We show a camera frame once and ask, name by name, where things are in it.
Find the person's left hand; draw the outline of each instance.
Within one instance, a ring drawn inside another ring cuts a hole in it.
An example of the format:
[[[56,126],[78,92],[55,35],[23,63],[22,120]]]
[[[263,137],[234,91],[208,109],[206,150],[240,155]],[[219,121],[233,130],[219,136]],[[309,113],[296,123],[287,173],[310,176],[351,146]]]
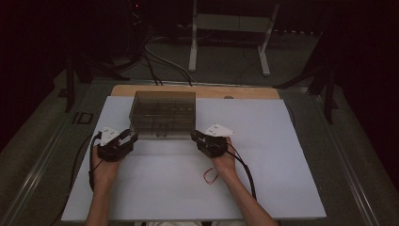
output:
[[[98,145],[93,147],[93,167],[96,167],[100,162],[100,165],[93,171],[94,177],[94,190],[96,189],[111,189],[118,175],[118,169],[120,163],[123,161],[122,158],[118,162],[107,162],[103,161],[97,155]]]

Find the dark background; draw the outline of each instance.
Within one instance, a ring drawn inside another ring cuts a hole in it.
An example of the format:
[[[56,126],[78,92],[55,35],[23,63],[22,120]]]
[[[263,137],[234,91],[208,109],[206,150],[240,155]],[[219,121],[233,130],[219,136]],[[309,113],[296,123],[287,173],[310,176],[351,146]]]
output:
[[[143,13],[144,23],[173,37],[178,31],[177,24],[191,23],[191,14],[187,12],[191,12],[192,5],[187,2],[190,1],[137,1],[140,10],[135,10]],[[243,15],[259,13],[242,4],[229,7],[224,5],[225,1],[201,2],[205,11],[220,10],[215,7],[219,4],[226,13],[236,8],[241,8]],[[97,60],[110,63],[112,57],[126,54],[124,43],[128,40],[124,34],[135,35],[135,30],[129,28],[123,16],[126,2],[113,3],[115,6],[111,8],[109,1],[3,1],[0,7],[1,119],[6,132],[1,136],[1,150],[54,88],[54,78],[65,69],[66,42]],[[397,2],[387,0],[339,4],[287,1],[281,5],[275,24],[280,33],[303,31],[320,36],[325,31],[309,65],[317,65],[339,51],[337,84],[343,88],[397,188],[398,9]],[[135,51],[137,49],[131,48],[128,54],[137,54]]]

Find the person's right hand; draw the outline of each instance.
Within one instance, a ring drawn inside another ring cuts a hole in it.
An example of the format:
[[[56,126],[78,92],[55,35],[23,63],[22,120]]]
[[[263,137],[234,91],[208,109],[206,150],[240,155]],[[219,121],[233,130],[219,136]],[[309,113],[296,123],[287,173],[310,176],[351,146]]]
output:
[[[231,139],[226,137],[226,141],[228,143],[228,152],[235,155],[234,148],[231,146]],[[222,179],[236,176],[235,158],[230,154],[224,153],[219,157],[212,158],[212,162],[214,163],[217,173],[222,177]]]

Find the red wire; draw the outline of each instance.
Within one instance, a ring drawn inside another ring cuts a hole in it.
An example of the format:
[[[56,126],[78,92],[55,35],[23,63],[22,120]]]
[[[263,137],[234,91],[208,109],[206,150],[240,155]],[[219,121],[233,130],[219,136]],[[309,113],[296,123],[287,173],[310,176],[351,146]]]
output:
[[[214,181],[216,181],[217,176],[219,175],[219,174],[217,174],[216,177],[215,177],[212,181],[206,180],[206,174],[207,174],[210,170],[214,170],[214,169],[215,169],[215,168],[210,168],[210,169],[206,170],[206,171],[203,173],[203,179],[205,180],[206,184],[208,184],[208,185],[213,184]]]

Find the forearm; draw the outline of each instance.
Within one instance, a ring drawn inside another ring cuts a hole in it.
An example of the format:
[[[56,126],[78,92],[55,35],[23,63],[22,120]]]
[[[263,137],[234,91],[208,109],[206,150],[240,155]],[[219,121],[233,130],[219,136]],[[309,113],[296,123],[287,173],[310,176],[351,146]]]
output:
[[[253,199],[235,172],[222,177],[247,225],[275,226],[276,221]]]
[[[109,214],[109,199],[111,188],[98,189],[93,192],[88,218],[85,225],[107,226]]]

